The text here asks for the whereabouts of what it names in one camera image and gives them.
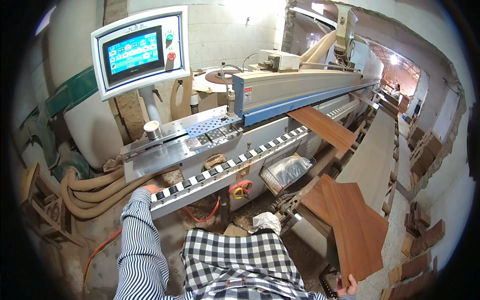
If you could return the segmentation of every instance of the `control panel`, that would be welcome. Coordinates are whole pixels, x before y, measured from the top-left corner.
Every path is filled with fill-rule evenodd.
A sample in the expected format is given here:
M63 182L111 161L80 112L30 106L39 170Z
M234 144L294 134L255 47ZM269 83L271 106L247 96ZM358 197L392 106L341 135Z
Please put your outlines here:
M139 13L91 34L103 101L158 82L190 75L187 6Z

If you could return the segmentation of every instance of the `red wire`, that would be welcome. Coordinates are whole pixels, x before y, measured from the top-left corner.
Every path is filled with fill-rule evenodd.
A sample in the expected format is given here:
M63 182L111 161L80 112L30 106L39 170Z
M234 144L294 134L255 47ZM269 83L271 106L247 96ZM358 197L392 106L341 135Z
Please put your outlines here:
M188 209L188 207L185 206L184 208L187 210L187 212L189 213L189 215L190 215L195 221L202 223L202 222L208 221L211 217L213 217L213 215L215 214L216 209L218 208L218 205L219 205L219 204L220 204L220 199L218 199L218 200L216 201L216 205L215 205L215 208L213 209L213 212L212 212L206 219L203 219L203 220L199 220L199 219L195 218L195 216L190 212L190 210Z
M111 241L112 239L114 239L117 235L119 235L121 233L123 229L120 229L119 231L115 232L115 234L113 234L111 237L109 237L108 240L106 240L105 242L103 242L100 246L98 246L98 248L92 253L92 255L90 256L90 258L87 260L87 263L85 264L85 269L84 269L84 277L85 277L85 274L87 272L87 267L88 265L90 264L90 262L92 261L92 258L95 256L95 254L97 254L97 252L102 249L103 246L105 246L109 241Z

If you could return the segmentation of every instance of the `metal basket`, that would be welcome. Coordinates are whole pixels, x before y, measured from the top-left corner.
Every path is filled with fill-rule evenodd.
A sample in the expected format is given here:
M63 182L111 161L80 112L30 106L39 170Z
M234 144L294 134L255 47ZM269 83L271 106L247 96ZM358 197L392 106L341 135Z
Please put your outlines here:
M279 154L276 155L275 157L273 157L272 159L270 160L266 160L264 162L264 165L262 166L262 169L260 170L259 172L259 175L260 175L260 178L263 179L263 181L265 182L265 184L267 185L268 189L276 196L276 197L279 197L281 196L282 194L285 193L285 190L290 186L292 185L294 182L296 182L300 177L302 177L303 175L305 175L305 173L307 173L312 167L313 165L315 164L315 158L313 158L306 150L305 148L303 148L300 143L298 143L297 145L294 145L290 148L287 148L287 149L282 149L278 152ZM278 162L279 160L281 159L284 159L286 157L289 157L289 156L292 156L294 154L297 154L298 156L300 157L304 157L306 159L308 159L310 161L310 163L312 164L308 169L306 169L303 173L301 173L299 176L297 176L294 180L292 180L291 182L289 182L288 184L286 185L282 185L278 179L276 178L275 175L272 174L272 172L270 172L270 170L268 169L269 167L271 167L273 164L275 164L276 162Z

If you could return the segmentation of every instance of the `person's hand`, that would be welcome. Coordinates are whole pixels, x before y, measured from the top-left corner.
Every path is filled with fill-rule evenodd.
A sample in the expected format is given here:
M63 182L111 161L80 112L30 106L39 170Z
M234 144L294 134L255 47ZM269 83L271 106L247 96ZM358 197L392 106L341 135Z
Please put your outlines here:
M143 188L146 188L147 190L149 190L151 194L156 194L159 191L164 189L164 188L159 188L154 184L145 185L145 186L143 186Z
M352 274L348 276L348 280L350 281L350 286L346 288L342 288L342 277L335 278L337 296L340 297L340 296L357 294L357 281L355 280L355 278L353 278Z

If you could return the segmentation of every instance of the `checkered apron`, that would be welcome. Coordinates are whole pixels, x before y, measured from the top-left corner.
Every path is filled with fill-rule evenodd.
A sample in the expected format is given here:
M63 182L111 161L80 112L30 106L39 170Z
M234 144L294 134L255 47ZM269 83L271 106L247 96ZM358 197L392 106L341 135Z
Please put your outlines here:
M185 234L184 293L196 299L308 299L300 273L275 233L228 237Z

